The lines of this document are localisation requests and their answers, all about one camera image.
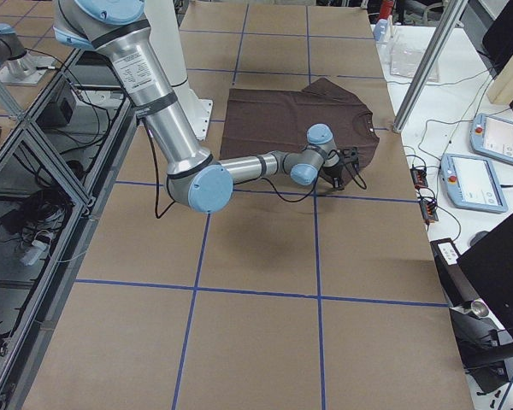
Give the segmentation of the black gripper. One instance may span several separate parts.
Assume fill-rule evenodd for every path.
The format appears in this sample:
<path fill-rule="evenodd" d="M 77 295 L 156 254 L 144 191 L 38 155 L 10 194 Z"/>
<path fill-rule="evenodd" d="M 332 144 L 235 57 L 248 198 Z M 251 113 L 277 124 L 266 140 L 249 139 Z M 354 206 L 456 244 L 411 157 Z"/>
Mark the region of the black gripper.
<path fill-rule="evenodd" d="M 329 182 L 334 190 L 342 190 L 345 183 L 343 178 L 344 167 L 341 164 L 335 164 L 331 167 L 324 167 L 324 179 Z"/>

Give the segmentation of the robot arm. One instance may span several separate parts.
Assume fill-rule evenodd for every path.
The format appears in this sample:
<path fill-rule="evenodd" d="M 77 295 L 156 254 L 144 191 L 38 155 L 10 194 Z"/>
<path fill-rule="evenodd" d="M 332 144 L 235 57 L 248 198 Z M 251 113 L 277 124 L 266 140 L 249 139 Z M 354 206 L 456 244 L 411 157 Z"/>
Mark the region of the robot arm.
<path fill-rule="evenodd" d="M 95 51 L 112 64 L 135 113 L 168 162 L 165 187 L 174 202 L 212 214 L 231 199 L 233 187 L 284 173 L 299 185 L 315 186 L 327 175 L 342 188 L 345 166 L 325 124 L 307 131 L 299 153 L 271 151 L 216 161 L 201 146 L 178 96 L 150 43 L 151 24 L 142 1 L 55 1 L 56 40 Z"/>

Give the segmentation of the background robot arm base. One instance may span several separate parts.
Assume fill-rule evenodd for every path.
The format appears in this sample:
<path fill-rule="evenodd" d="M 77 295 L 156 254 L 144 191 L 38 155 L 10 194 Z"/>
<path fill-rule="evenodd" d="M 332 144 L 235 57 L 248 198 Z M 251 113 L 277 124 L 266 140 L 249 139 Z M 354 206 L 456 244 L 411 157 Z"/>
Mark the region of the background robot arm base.
<path fill-rule="evenodd" d="M 20 41 L 14 28 L 0 23 L 0 81 L 6 85 L 36 85 L 55 68 L 56 59 L 34 56 Z"/>

